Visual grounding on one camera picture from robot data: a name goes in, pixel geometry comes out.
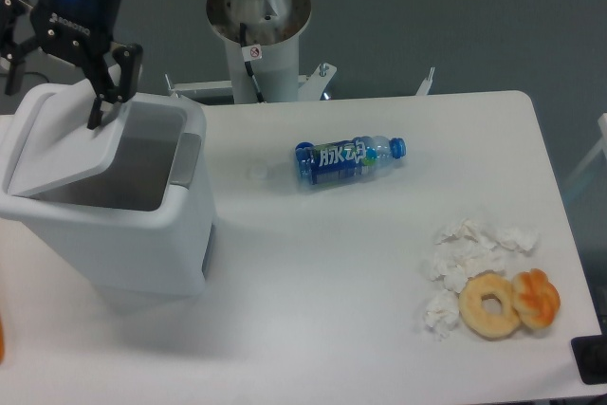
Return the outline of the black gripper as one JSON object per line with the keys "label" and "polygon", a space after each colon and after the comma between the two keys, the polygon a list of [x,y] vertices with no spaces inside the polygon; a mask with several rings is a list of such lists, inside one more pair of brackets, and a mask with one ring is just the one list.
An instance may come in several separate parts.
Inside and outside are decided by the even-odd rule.
{"label": "black gripper", "polygon": [[[104,102],[130,101],[138,88],[143,48],[139,44],[120,45],[112,57],[120,68],[114,84],[104,55],[113,42],[121,0],[1,0],[1,59],[8,63],[5,85],[7,96],[22,87],[26,57],[41,48],[43,52],[78,67],[95,93],[87,128],[101,125]],[[18,43],[15,30],[20,17],[29,16],[34,36]]]}

